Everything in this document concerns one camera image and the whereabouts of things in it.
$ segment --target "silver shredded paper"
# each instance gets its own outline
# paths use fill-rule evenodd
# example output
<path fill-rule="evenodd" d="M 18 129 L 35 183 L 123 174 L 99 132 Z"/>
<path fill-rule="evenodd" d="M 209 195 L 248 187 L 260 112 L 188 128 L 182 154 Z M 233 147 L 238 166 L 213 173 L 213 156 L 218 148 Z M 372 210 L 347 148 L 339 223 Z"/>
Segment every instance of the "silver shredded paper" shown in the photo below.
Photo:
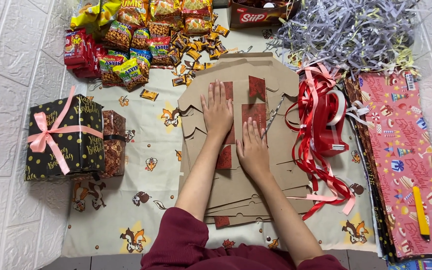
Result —
<path fill-rule="evenodd" d="M 315 63 L 391 74 L 415 70 L 415 0 L 302 0 L 296 15 L 268 43 L 298 70 Z"/>

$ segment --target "pink bow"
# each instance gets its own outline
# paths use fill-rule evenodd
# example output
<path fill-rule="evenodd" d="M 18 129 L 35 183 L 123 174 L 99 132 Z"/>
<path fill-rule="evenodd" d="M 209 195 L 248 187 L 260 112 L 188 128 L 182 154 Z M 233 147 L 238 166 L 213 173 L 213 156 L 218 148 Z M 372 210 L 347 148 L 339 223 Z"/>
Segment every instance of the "pink bow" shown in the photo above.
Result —
<path fill-rule="evenodd" d="M 42 153 L 46 149 L 46 144 L 49 145 L 64 175 L 69 173 L 70 170 L 68 164 L 66 163 L 66 160 L 64 159 L 63 153 L 57 146 L 56 142 L 53 140 L 53 137 L 51 137 L 51 133 L 87 132 L 96 137 L 103 138 L 102 132 L 99 132 L 96 129 L 92 129 L 87 126 L 73 125 L 73 126 L 65 126 L 65 127 L 58 128 L 61 122 L 63 121 L 64 116 L 66 116 L 66 114 L 68 113 L 69 107 L 71 106 L 71 100 L 73 99 L 74 94 L 75 94 L 75 86 L 73 85 L 69 93 L 68 101 L 64 105 L 61 114 L 56 118 L 56 121 L 54 121 L 54 124 L 50 130 L 48 130 L 48 125 L 46 122 L 46 114 L 44 112 L 35 113 L 34 120 L 36 121 L 36 124 L 39 127 L 39 129 L 41 130 L 41 133 L 34 134 L 28 137 L 28 143 L 31 143 L 29 145 L 29 148 L 31 148 L 33 152 Z"/>

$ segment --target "pink birthday wrapping paper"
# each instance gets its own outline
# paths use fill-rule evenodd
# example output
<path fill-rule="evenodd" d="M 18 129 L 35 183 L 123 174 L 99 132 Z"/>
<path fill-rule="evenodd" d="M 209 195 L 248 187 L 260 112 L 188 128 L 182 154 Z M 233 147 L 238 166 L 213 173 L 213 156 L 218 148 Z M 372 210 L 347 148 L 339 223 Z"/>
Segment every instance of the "pink birthday wrapping paper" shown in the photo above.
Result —
<path fill-rule="evenodd" d="M 418 83 L 367 73 L 359 86 L 396 255 L 432 254 L 432 146 Z M 413 186 L 421 190 L 429 242 L 420 235 Z"/>

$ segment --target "person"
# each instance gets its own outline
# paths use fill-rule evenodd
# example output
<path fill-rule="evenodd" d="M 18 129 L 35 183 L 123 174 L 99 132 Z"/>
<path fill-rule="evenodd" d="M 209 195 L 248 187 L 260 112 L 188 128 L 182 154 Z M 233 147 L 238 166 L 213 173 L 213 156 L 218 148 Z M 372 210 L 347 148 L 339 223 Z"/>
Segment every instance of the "person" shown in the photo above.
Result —
<path fill-rule="evenodd" d="M 240 244 L 237 248 L 206 249 L 208 228 L 203 222 L 218 153 L 233 125 L 232 100 L 215 80 L 208 100 L 201 95 L 207 137 L 174 207 L 166 210 L 151 250 L 141 259 L 141 270 L 343 270 L 332 255 L 325 255 L 316 238 L 286 199 L 269 170 L 266 140 L 251 117 L 243 123 L 243 142 L 237 156 L 243 169 L 260 188 L 287 252 Z"/>

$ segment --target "brown batik gift box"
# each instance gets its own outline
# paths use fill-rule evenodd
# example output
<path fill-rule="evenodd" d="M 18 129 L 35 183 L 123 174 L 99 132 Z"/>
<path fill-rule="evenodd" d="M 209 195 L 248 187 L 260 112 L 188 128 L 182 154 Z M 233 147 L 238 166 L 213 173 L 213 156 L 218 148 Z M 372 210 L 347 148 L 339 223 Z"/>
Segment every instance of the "brown batik gift box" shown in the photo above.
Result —
<path fill-rule="evenodd" d="M 126 118 L 113 110 L 104 110 L 103 121 L 105 171 L 73 177 L 73 180 L 94 179 L 98 181 L 103 178 L 124 175 Z"/>

